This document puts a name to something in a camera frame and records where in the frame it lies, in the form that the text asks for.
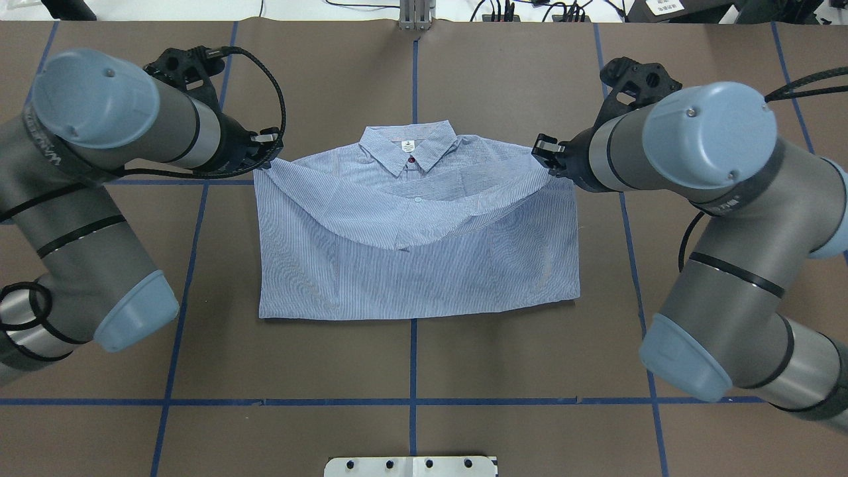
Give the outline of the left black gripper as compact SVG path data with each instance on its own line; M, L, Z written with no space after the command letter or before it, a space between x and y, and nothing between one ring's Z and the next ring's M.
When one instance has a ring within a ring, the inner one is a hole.
M269 169L284 148L280 129L270 127L252 132L228 115L220 114L219 120L221 145L215 157L217 174L243 174L249 167Z

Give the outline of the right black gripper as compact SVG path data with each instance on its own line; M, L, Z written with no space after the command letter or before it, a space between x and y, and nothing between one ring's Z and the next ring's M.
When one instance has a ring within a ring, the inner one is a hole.
M592 172L590 144L593 137L592 129L586 129L568 141L560 141L553 136L539 133L532 147L532 155L540 165L553 166L548 175L568 178L588 192L612 192L613 190L603 185Z

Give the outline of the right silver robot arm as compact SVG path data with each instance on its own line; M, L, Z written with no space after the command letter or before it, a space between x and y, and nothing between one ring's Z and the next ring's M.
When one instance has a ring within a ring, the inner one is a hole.
M570 141L533 156L594 193L666 190L708 218L639 348L652 374L716 402L748 390L846 432L846 345L778 312L804 262L846 251L846 171L781 138L759 91L721 81L626 84Z

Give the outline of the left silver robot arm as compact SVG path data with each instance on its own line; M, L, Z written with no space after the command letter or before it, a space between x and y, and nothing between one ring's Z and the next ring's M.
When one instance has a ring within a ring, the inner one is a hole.
M90 48L50 57L21 114L2 124L2 221L46 268L2 289L2 384L87 343L122 351L178 317L180 303L106 185L128 176L222 180L267 168L285 124L246 130L211 78L240 46L168 48L143 67Z

